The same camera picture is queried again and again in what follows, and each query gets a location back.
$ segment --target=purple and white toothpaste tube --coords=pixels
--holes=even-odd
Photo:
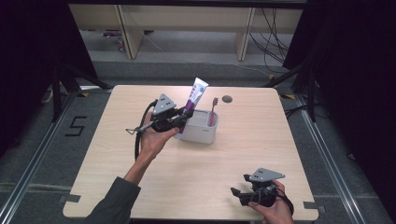
[[[209,86],[206,82],[202,81],[200,78],[196,78],[192,90],[190,93],[189,101],[186,103],[186,107],[183,110],[183,114],[187,111],[192,111],[198,105],[201,96],[204,94],[206,87]],[[178,134],[183,133],[184,126],[180,127]]]

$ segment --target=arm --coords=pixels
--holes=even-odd
[[[145,123],[148,123],[150,118],[151,114],[148,114]],[[178,128],[165,133],[147,129],[142,134],[141,151],[136,162],[124,178],[116,178],[106,197],[93,208],[83,223],[129,223],[131,209],[140,191],[138,184],[165,143],[177,133]]]
[[[281,189],[280,193],[285,192],[285,186],[277,180],[273,180],[276,186]],[[265,207],[257,203],[250,202],[251,208],[261,213],[264,218],[262,224],[291,224],[294,223],[288,205],[282,199],[276,197],[275,203],[271,207]]]

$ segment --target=sleeve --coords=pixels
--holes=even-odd
[[[83,223],[129,223],[139,192],[137,185],[117,177],[106,197],[93,208]]]

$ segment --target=wooden table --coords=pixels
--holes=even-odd
[[[134,163],[135,136],[125,129],[138,126],[149,103],[165,93],[182,107],[190,91],[180,86],[115,87],[71,190],[81,196],[79,202],[67,202],[64,214],[87,216],[116,176],[127,173]],[[222,102],[224,95],[233,101]],[[196,109],[210,110],[214,97],[219,97],[215,142],[170,139],[143,177],[131,217],[261,220],[241,206],[230,188],[251,192],[243,175],[263,167],[286,175],[280,181],[294,204],[295,220],[317,219],[318,210],[304,208],[314,198],[276,91],[209,86]]]

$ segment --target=toothbrush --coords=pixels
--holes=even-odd
[[[219,98],[218,97],[215,97],[214,99],[213,99],[213,103],[212,103],[212,112],[210,112],[210,121],[209,121],[209,127],[212,127],[213,125],[215,125],[215,113],[214,113],[214,110],[215,110],[215,105],[217,105],[218,104],[218,101],[219,101]]]

